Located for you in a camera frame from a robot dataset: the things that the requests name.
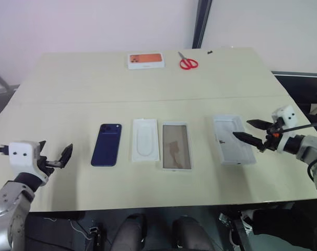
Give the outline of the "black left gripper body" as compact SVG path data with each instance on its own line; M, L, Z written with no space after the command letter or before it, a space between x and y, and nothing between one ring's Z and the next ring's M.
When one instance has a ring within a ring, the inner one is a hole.
M41 156L37 162L38 169L46 175L51 175L55 168L64 168L60 161L48 161L46 156Z

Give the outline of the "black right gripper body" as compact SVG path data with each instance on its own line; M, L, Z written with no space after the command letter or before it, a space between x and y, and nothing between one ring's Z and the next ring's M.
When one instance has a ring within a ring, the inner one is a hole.
M261 128L262 130L266 130L266 140L260 148L260 152L264 152L265 150L277 150L282 138L281 130L284 125L285 123L282 117L277 118L277 120L273 123L261 120Z

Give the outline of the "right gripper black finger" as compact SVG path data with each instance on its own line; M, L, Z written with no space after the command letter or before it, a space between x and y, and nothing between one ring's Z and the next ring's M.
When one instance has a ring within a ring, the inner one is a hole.
M260 119L247 120L246 122L250 124L251 126L260 130L268 130L269 128L273 126L273 123L260 120Z
M262 140L254 137L251 134L245 132L233 132L232 133L238 140L249 144L251 146L255 146L259 151L265 151L266 147L263 144Z

